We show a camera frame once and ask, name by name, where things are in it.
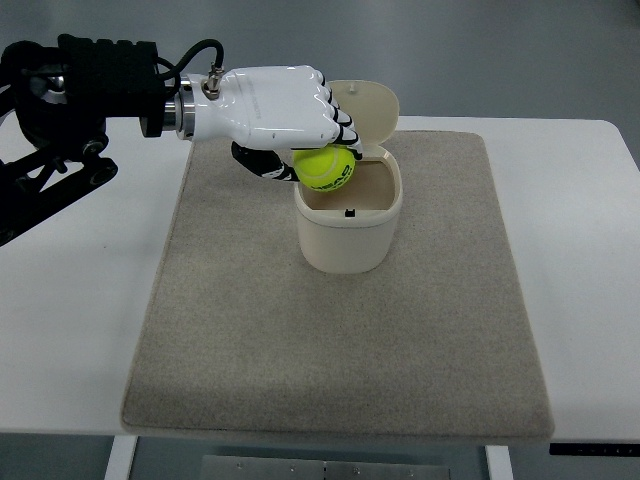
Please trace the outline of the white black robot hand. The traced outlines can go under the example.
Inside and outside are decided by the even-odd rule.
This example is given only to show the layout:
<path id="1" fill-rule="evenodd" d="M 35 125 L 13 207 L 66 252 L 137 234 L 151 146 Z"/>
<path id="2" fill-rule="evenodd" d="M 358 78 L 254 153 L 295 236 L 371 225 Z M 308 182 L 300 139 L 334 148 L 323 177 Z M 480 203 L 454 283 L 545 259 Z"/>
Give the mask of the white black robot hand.
<path id="1" fill-rule="evenodd" d="M 299 180 L 280 150 L 314 150 L 328 145 L 362 158 L 363 145 L 352 117 L 343 111 L 324 75 L 303 66 L 250 67 L 222 75 L 218 97 L 208 79 L 191 74 L 194 100 L 192 138 L 228 138 L 232 156 L 253 174 Z"/>

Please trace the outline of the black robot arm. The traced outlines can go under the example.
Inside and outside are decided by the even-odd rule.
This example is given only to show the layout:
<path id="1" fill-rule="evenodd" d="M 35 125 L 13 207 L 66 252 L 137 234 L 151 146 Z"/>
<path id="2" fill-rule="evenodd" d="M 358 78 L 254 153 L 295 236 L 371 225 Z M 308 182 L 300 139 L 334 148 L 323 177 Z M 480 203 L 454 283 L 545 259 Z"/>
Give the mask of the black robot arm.
<path id="1" fill-rule="evenodd" d="M 1 242 L 7 244 L 114 178 L 103 156 L 110 118 L 136 118 L 158 137 L 166 104 L 198 53 L 177 63 L 152 42 L 62 34 L 54 47 L 15 42 L 1 56 L 1 113 L 15 114 L 34 152 L 1 165 Z"/>

